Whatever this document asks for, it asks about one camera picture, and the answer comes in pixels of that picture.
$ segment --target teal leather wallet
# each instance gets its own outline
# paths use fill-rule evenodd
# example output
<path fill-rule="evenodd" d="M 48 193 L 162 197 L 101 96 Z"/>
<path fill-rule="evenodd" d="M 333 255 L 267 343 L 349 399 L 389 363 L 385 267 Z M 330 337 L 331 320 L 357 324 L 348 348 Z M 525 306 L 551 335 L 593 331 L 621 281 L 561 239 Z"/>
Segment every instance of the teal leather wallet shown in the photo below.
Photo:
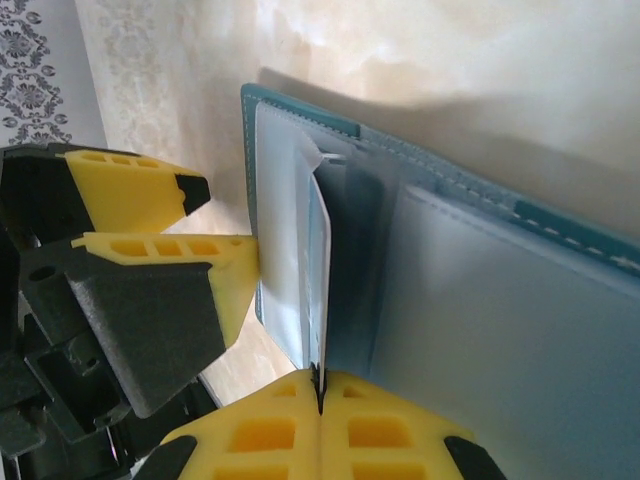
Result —
<path fill-rule="evenodd" d="M 508 478 L 638 478 L 637 245 L 258 85 L 242 108 L 258 316 L 297 367 L 473 429 Z"/>

